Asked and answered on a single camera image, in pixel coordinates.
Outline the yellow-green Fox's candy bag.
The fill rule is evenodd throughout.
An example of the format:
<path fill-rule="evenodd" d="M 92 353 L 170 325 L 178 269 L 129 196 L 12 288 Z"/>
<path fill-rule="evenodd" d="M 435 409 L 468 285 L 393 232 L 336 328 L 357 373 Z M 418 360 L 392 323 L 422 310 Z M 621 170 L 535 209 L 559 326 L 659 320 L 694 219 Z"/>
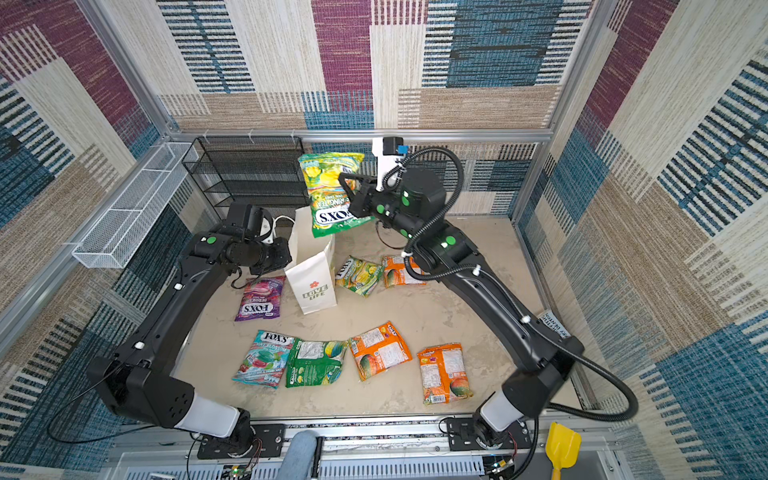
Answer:
<path fill-rule="evenodd" d="M 349 212 L 350 200 L 339 175 L 357 174 L 362 153 L 311 153 L 302 155 L 299 166 L 310 197 L 312 233 L 315 238 L 334 235 L 364 225 L 370 216 L 358 218 Z"/>

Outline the white paper bag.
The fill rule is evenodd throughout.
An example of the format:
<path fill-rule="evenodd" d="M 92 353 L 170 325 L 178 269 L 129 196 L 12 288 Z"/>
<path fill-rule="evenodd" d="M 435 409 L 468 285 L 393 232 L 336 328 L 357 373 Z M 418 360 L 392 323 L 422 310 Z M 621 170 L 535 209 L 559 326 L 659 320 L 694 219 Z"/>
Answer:
<path fill-rule="evenodd" d="M 279 215 L 273 226 L 283 232 L 288 221 L 291 221 L 287 239 L 292 260 L 284 272 L 302 313 L 309 315 L 335 307 L 335 236 L 314 237 L 309 206 L 297 209 L 293 217 Z"/>

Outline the purple Fox's candy bag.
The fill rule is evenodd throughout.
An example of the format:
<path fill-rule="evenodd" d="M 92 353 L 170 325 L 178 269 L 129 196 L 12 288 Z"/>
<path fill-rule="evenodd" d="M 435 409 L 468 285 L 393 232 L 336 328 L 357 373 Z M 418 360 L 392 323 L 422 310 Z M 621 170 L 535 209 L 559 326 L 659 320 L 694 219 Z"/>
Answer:
<path fill-rule="evenodd" d="M 277 319 L 281 313 L 281 298 L 285 276 L 250 282 L 243 292 L 235 322 Z"/>

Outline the green-yellow snack bag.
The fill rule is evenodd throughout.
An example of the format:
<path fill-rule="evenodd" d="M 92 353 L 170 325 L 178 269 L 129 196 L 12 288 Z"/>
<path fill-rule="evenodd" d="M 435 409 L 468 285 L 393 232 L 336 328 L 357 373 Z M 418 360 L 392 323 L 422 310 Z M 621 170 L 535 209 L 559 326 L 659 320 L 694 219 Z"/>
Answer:
<path fill-rule="evenodd" d="M 381 264 L 349 256 L 335 274 L 335 285 L 362 297 L 371 295 L 383 274 Z"/>

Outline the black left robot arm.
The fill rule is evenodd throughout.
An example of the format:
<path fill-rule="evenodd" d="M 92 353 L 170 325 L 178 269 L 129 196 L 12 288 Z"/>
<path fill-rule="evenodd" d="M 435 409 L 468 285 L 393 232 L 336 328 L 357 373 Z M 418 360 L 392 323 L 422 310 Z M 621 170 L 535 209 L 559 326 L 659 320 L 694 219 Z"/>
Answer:
<path fill-rule="evenodd" d="M 272 215 L 233 203 L 223 221 L 186 244 L 171 284 L 138 329 L 113 354 L 90 362 L 86 375 L 104 405 L 117 416 L 248 447 L 254 434 L 247 411 L 201 396 L 172 372 L 188 334 L 230 275 L 271 273 L 290 261 L 287 240 L 273 234 Z"/>

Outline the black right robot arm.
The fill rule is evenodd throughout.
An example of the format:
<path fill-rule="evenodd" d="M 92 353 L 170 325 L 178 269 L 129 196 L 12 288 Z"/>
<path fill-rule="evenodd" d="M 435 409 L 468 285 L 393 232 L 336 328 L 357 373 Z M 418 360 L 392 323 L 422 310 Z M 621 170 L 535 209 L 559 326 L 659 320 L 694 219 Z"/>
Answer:
<path fill-rule="evenodd" d="M 466 302 L 512 357 L 515 371 L 473 416 L 478 438 L 495 444 L 511 424 L 538 417 L 583 353 L 581 342 L 563 338 L 520 304 L 470 238 L 445 220 L 446 191 L 433 172 L 413 169 L 393 191 L 378 190 L 374 177 L 343 173 L 339 182 L 350 212 L 414 241 L 411 258 L 421 272 Z"/>

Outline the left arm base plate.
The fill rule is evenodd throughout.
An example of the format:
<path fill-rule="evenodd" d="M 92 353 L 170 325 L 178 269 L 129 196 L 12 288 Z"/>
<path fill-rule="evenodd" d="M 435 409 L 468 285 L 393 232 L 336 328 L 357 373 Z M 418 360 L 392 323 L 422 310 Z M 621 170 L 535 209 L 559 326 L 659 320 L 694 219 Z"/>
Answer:
<path fill-rule="evenodd" d="M 246 433 L 234 432 L 227 438 L 204 435 L 196 458 L 228 460 L 279 457 L 285 430 L 285 424 L 252 424 Z"/>

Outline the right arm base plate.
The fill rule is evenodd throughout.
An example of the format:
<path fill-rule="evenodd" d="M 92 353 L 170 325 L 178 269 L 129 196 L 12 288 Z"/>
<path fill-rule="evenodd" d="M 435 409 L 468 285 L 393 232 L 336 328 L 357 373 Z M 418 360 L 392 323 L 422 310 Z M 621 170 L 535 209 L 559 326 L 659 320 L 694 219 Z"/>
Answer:
<path fill-rule="evenodd" d="M 521 450 L 532 445 L 533 429 L 525 421 L 510 424 L 503 432 L 496 431 L 470 417 L 444 417 L 438 429 L 448 439 L 451 451 Z"/>

